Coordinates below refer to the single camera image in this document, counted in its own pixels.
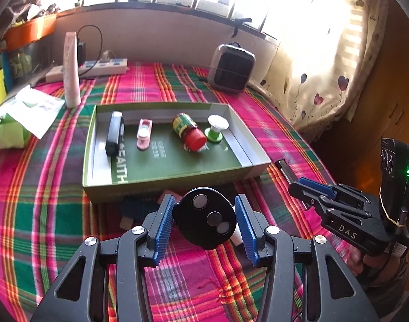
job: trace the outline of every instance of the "striped tablecloth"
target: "striped tablecloth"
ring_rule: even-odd
[[[324,166],[287,121],[255,92],[231,95],[198,80],[200,68],[130,64],[125,75],[81,83],[82,101],[62,109],[45,136],[24,150],[0,151],[0,299],[17,321],[30,319],[51,282],[88,236],[120,236],[115,204],[90,204],[81,187],[84,146],[96,104],[136,101],[227,103],[238,113],[270,158],[285,158],[294,172],[330,182]],[[63,96],[62,83],[39,87]],[[271,164],[259,178],[218,189],[234,201],[245,193],[270,224],[291,235],[326,235],[345,257],[348,245],[320,226],[314,210],[303,212],[287,183]],[[115,321],[115,267],[109,280],[111,320]],[[165,259],[147,270],[154,321],[254,321],[260,306],[264,270],[255,269],[231,241],[212,251],[188,243],[174,227]],[[295,306],[301,309],[297,275]]]

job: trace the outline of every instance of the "white wall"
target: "white wall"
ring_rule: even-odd
[[[276,46],[248,32],[213,20],[177,12],[148,9],[105,9],[61,15],[53,35],[53,56],[63,60],[64,34],[82,25],[95,24],[103,33],[103,51],[112,50],[118,58],[129,61],[176,63],[208,67],[217,46],[238,42],[255,54],[252,77],[260,82],[276,54]],[[87,60],[95,60],[100,35],[94,28],[84,28],[79,38],[86,42]]]

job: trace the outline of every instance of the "bottle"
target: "bottle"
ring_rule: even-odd
[[[172,126],[191,151],[200,150],[207,142],[206,136],[188,114],[182,112],[176,115]]]
[[[67,32],[66,38],[64,39],[63,84],[66,106],[68,108],[76,108],[81,103],[76,32]]]

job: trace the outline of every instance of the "cabinet handle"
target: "cabinet handle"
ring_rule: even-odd
[[[398,116],[397,120],[395,121],[395,124],[398,125],[398,122],[400,122],[400,119],[404,115],[404,109],[401,111],[400,116]]]
[[[395,112],[395,110],[397,109],[397,107],[398,107],[398,102],[395,104],[394,108],[393,108],[392,111],[390,112],[389,118],[392,118],[392,116],[394,115],[394,112]]]

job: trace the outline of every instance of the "wall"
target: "wall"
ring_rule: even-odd
[[[62,64],[64,35],[82,25],[95,24],[103,33],[103,51],[112,50],[129,61],[210,65],[216,47],[238,42],[255,54],[252,77],[260,82],[276,54],[276,46],[248,32],[205,18],[183,13],[148,9],[93,10],[57,18],[53,36],[53,56]],[[94,60],[100,48],[100,35],[85,28],[79,38],[86,42],[87,60]]]
[[[395,0],[352,123],[340,120],[312,146],[337,182],[378,195],[381,137],[409,144],[409,19]]]

